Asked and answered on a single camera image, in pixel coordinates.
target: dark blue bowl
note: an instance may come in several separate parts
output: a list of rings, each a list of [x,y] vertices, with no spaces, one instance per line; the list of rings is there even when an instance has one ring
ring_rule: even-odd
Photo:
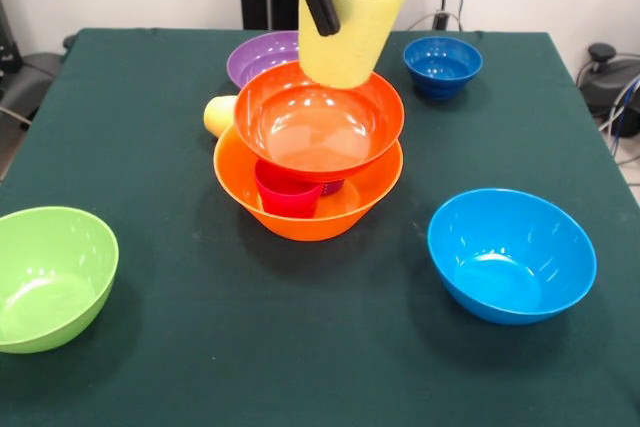
[[[416,88],[434,100],[456,95],[483,64],[478,49],[452,37],[415,40],[404,50],[403,58]]]
[[[440,207],[427,243],[454,299],[481,319],[530,324],[577,304],[596,277],[585,231],[531,194],[481,189]]]

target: yellow object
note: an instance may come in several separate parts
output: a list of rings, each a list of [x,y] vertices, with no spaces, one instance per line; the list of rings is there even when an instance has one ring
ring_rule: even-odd
[[[299,3],[300,65],[313,81],[351,89],[375,68],[404,0],[333,0],[340,32],[322,37],[305,0]]]
[[[220,137],[233,124],[233,112],[237,95],[214,97],[204,109],[204,127],[216,137]]]

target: orange bowl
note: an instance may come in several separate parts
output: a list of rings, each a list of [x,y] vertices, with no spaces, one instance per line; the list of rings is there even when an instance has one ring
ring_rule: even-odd
[[[310,80],[294,61],[254,77],[238,95],[235,125],[260,158],[313,182],[342,180],[383,155],[404,106],[378,74],[350,90]]]
[[[310,219],[266,213],[254,177],[259,157],[234,127],[218,139],[213,166],[222,188],[270,231],[291,240],[314,241],[336,237],[355,225],[394,187],[402,172],[402,149],[397,140],[379,159],[345,180],[337,193],[321,197]]]

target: red cup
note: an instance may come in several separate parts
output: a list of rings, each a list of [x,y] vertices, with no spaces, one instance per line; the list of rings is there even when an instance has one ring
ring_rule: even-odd
[[[299,219],[313,217],[324,184],[292,179],[286,171],[262,160],[256,162],[254,173],[265,212]]]

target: yellow cup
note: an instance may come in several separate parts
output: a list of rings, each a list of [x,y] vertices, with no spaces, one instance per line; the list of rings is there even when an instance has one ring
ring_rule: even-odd
[[[313,81],[351,89],[367,81],[405,0],[333,0],[340,32],[322,37],[299,3],[300,66]]]

